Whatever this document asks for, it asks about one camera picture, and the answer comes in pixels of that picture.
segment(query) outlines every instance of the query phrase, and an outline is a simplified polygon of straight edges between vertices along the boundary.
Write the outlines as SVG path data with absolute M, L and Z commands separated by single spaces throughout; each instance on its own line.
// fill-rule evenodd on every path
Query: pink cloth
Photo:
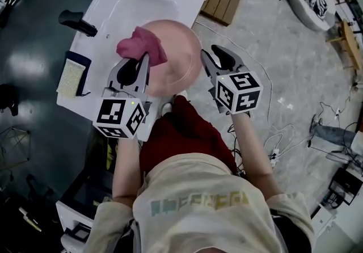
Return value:
M 167 62 L 160 39 L 151 31 L 139 26 L 132 32 L 131 38 L 122 39 L 116 48 L 116 53 L 119 56 L 135 58 L 136 60 L 139 60 L 145 52 L 149 54 L 150 66 Z

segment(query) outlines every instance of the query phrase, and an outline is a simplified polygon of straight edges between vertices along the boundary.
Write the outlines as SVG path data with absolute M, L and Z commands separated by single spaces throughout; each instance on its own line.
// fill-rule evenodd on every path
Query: pink plastic bowl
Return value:
M 201 43 L 189 27 L 173 20 L 157 20 L 142 26 L 161 41 L 168 61 L 150 68 L 150 96 L 171 96 L 190 87 L 202 68 Z

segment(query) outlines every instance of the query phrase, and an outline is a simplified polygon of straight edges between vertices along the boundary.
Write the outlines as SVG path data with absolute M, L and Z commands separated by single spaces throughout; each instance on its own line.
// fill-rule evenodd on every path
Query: faucet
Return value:
M 84 33 L 87 36 L 95 37 L 97 34 L 96 27 L 84 21 L 82 18 L 83 12 L 71 12 L 69 10 L 64 10 L 59 14 L 58 22 L 62 25 Z

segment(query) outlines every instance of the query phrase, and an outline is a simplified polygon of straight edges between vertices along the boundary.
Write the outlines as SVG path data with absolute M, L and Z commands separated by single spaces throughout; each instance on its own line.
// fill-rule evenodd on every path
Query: zebra print cushion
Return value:
M 309 7 L 316 13 L 316 15 L 324 20 L 325 14 L 328 10 L 328 5 L 325 0 L 304 0 Z

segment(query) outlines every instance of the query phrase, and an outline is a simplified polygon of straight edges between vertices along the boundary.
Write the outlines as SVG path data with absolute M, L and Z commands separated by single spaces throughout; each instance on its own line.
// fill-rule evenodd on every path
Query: sink basin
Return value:
M 87 37 L 77 32 L 70 50 L 88 57 L 84 97 L 59 95 L 57 104 L 92 119 L 95 99 L 102 96 L 112 68 L 121 60 L 116 54 L 117 43 L 131 34 L 136 26 L 161 19 L 175 20 L 192 27 L 205 0 L 93 0 L 83 19 L 95 26 L 98 33 Z

